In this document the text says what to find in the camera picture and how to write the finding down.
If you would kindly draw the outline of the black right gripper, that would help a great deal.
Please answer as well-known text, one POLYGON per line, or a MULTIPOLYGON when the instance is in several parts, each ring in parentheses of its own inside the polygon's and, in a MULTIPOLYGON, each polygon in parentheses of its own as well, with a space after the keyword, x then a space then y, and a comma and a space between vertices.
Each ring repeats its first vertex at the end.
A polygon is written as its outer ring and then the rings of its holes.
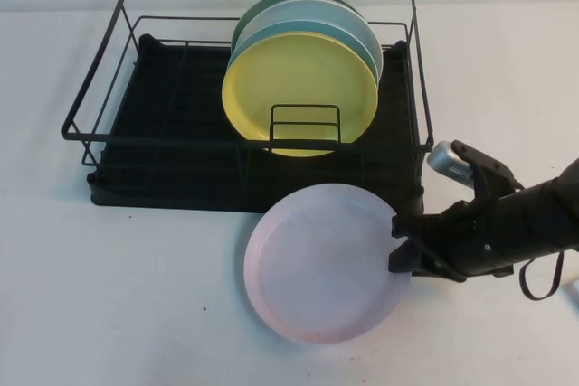
POLYGON ((392 236, 413 243, 403 243, 389 255, 388 270, 455 282, 511 276, 514 267, 497 262, 490 243, 482 239, 480 221, 490 205, 488 200, 459 201, 439 214, 395 215, 392 236))

